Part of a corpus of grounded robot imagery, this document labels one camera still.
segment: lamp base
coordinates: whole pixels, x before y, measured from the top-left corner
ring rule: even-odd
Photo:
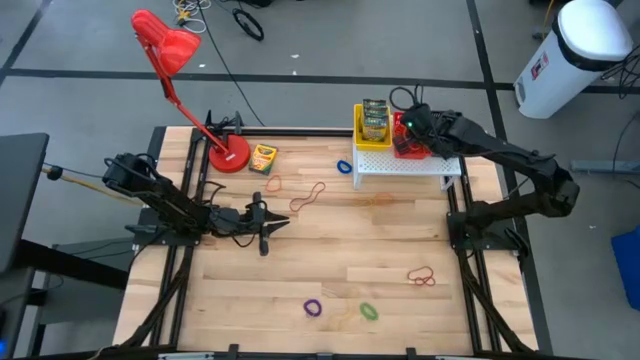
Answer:
[[[217,152],[212,146],[209,149],[209,162],[214,169],[224,172],[232,173],[242,170],[251,156],[251,148],[249,143],[242,136],[229,135],[227,140],[228,154]]]

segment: yellow crayon box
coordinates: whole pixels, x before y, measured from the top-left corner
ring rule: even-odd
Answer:
[[[273,167],[273,162],[276,160],[277,153],[277,147],[263,144],[256,145],[255,150],[253,150],[253,156],[251,156],[251,162],[249,163],[249,170],[263,175],[269,175]]]

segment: green rubber band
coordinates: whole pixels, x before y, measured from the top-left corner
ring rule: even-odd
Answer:
[[[360,313],[367,320],[378,320],[378,312],[376,311],[376,308],[369,303],[360,304]]]

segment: purple rubber band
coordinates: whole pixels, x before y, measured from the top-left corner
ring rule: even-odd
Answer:
[[[311,304],[316,304],[316,306],[318,307],[318,312],[314,312],[313,310],[311,310],[309,308],[309,305],[311,305]],[[316,299],[310,299],[310,300],[305,301],[304,305],[302,305],[302,307],[304,307],[304,311],[309,316],[318,317],[318,316],[320,316],[320,314],[322,314],[322,305],[320,305],[320,301],[318,301]]]

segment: white plastic shelf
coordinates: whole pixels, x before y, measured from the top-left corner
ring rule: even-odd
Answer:
[[[398,159],[393,148],[386,151],[359,151],[353,144],[353,187],[358,190],[364,175],[460,177],[460,160],[428,156],[422,160]],[[443,190],[451,185],[443,183]]]

